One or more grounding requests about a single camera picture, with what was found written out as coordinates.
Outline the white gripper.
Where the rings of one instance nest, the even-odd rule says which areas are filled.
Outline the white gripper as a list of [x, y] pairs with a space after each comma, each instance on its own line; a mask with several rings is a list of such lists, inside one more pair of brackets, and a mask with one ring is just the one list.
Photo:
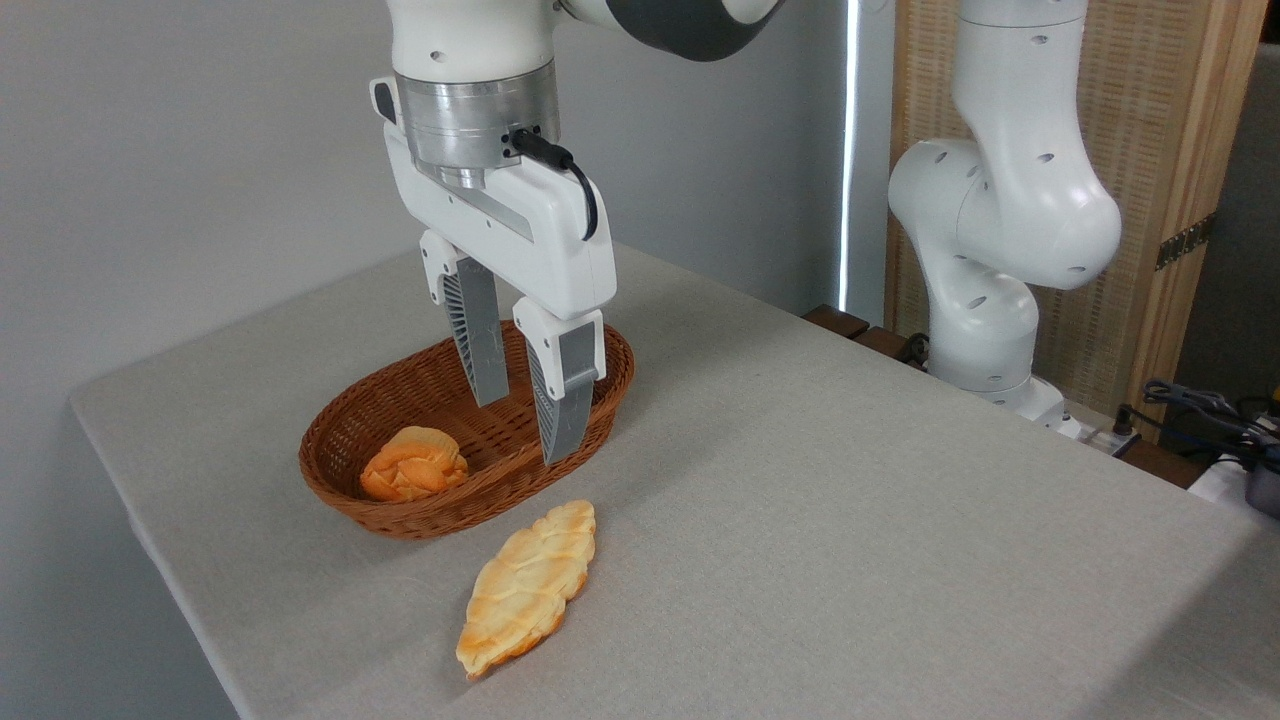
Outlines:
[[594, 383], [605, 378], [598, 309], [617, 291], [603, 199], [585, 240], [586, 195], [571, 173], [521, 161], [486, 170], [481, 190], [454, 187], [413, 164], [397, 120], [385, 119], [383, 133], [402, 202], [433, 229], [420, 240], [425, 277], [476, 405], [509, 393], [494, 273], [527, 296], [515, 304], [515, 323], [526, 342], [544, 464], [577, 452]]

